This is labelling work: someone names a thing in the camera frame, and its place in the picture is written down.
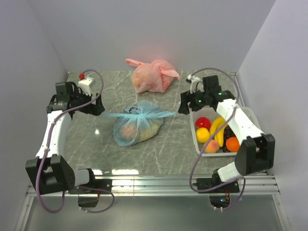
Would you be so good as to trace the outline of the blue plastic bag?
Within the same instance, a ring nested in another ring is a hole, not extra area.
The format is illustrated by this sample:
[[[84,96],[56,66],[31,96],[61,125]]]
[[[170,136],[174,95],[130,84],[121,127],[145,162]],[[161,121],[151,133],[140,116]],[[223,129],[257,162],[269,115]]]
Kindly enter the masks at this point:
[[[126,107],[122,113],[106,113],[105,117],[116,118],[113,126],[114,140],[119,146],[128,147],[155,136],[164,123],[164,118],[175,112],[163,111],[148,100]]]

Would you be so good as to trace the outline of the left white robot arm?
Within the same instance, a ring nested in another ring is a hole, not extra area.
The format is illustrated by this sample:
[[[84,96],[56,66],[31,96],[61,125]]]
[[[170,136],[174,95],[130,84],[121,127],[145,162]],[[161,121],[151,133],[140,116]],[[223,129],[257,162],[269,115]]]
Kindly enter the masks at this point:
[[[94,79],[87,77],[78,83],[63,82],[55,85],[56,94],[47,106],[48,123],[42,145],[34,159],[27,160],[26,172],[39,194],[70,191],[80,186],[85,193],[97,188],[90,168],[73,170],[63,158],[65,139],[76,111],[99,116],[105,111],[102,99],[96,95],[92,102]]]

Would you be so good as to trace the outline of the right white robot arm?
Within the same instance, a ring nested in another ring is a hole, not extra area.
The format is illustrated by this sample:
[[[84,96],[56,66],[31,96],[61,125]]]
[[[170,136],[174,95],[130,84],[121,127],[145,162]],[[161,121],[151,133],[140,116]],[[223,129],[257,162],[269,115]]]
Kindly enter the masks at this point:
[[[198,193],[223,192],[229,184],[246,175],[268,170],[274,164],[275,138],[256,127],[238,105],[238,100],[228,90],[222,90],[217,76],[199,78],[188,75],[190,89],[180,95],[178,112],[188,115],[209,106],[223,118],[239,141],[235,160],[213,172],[210,184]]]

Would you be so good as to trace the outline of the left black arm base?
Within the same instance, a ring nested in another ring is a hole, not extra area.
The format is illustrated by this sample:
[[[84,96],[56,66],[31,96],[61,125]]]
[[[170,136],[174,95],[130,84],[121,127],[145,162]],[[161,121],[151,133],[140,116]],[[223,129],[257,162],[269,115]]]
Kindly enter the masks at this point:
[[[77,196],[78,206],[88,210],[102,210],[110,205],[113,201],[112,195],[112,180],[98,179],[95,180],[93,186],[86,185],[91,188],[74,188],[68,191],[68,195]]]

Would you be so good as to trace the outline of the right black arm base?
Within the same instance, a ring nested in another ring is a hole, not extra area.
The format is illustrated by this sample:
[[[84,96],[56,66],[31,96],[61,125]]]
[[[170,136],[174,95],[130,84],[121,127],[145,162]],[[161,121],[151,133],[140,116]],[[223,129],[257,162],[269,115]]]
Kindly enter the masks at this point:
[[[209,190],[215,186],[220,185],[222,182],[219,179],[212,178],[197,178],[196,183],[193,186],[197,187],[197,190]],[[209,201],[214,209],[225,210],[233,205],[231,204],[231,193],[239,193],[240,188],[237,181],[233,181],[219,188],[215,188],[207,193],[210,194]]]

